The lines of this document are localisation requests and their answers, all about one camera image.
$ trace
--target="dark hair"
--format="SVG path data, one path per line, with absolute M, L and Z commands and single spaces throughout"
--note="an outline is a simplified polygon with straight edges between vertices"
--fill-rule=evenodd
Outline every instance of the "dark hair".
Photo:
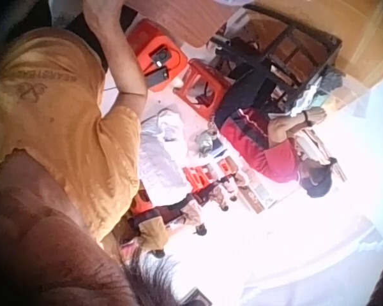
M 163 258 L 166 256 L 165 250 L 152 250 L 149 253 L 156 258 Z
M 172 289 L 172 267 L 167 259 L 151 266 L 148 260 L 140 260 L 141 252 L 137 249 L 131 261 L 122 264 L 136 301 L 140 306 L 180 306 Z
M 207 228 L 204 223 L 196 226 L 196 234 L 198 234 L 198 236 L 205 236 L 207 234 Z
M 332 166 L 338 162 L 336 158 L 330 157 L 330 163 L 317 169 L 310 170 L 310 177 L 318 182 L 317 185 L 303 184 L 306 193 L 311 198 L 325 196 L 332 187 Z

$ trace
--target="black pants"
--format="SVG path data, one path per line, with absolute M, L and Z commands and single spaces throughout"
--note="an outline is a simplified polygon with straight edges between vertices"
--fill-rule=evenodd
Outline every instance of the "black pants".
M 271 69 L 271 62 L 263 63 Z M 230 72 L 229 77 L 237 81 L 225 93 L 220 107 L 214 114 L 214 123 L 218 129 L 221 129 L 227 118 L 240 108 L 262 108 L 276 87 L 263 73 L 247 64 L 238 65 Z
M 135 19 L 137 12 L 127 6 L 122 7 L 121 12 L 121 25 L 125 31 Z M 19 22 L 10 31 L 7 42 L 11 42 L 18 38 L 20 35 L 41 27 L 50 27 L 52 25 L 51 12 L 48 0 L 39 0 L 33 9 L 27 14 L 25 19 Z M 95 34 L 89 29 L 84 14 L 81 13 L 66 29 L 80 36 L 100 57 L 102 67 L 105 72 L 108 70 L 108 62 L 103 53 L 102 47 Z

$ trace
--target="red plastic stool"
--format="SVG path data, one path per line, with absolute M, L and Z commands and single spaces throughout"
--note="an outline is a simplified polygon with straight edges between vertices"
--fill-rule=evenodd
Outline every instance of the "red plastic stool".
M 214 178 L 207 167 L 184 168 L 183 171 L 186 179 L 193 187 L 193 192 L 203 189 L 214 182 Z
M 203 183 L 200 181 L 199 174 L 195 168 L 184 168 L 183 171 L 186 175 L 186 179 L 189 181 L 191 187 L 193 188 L 193 192 L 203 188 Z
M 196 167 L 195 169 L 200 181 L 202 182 L 203 188 L 214 182 L 214 178 L 206 166 Z
M 135 206 L 131 207 L 131 211 L 134 215 L 139 215 L 153 208 L 153 204 L 145 189 L 140 189 L 135 195 L 134 200 Z
M 230 84 L 220 72 L 198 59 L 191 59 L 189 65 L 189 69 L 183 78 L 184 85 L 180 89 L 174 89 L 173 93 L 191 106 L 200 116 L 210 120 L 212 114 L 222 102 Z M 199 102 L 197 104 L 189 99 L 187 93 L 199 80 L 207 82 L 206 88 L 210 88 L 213 93 L 210 96 L 200 95 L 196 97 Z
M 169 71 L 169 79 L 149 88 L 153 92 L 164 90 L 183 69 L 187 66 L 187 56 L 179 47 L 148 19 L 142 19 L 128 35 L 131 45 L 138 59 L 142 71 L 147 74 L 159 67 L 152 61 L 151 54 L 161 48 L 167 48 L 171 58 L 163 63 Z

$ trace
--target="wooden furniture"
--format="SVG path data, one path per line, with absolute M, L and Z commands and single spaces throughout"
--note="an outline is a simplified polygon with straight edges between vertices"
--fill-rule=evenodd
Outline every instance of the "wooden furniture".
M 128 0 L 125 4 L 193 47 L 204 46 L 238 10 L 212 0 Z

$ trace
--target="white cloth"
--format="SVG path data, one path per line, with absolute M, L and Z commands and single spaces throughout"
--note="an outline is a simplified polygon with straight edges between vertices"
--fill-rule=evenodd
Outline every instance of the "white cloth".
M 178 113 L 162 110 L 142 123 L 139 178 L 154 206 L 183 200 L 192 186 L 183 173 L 187 143 Z

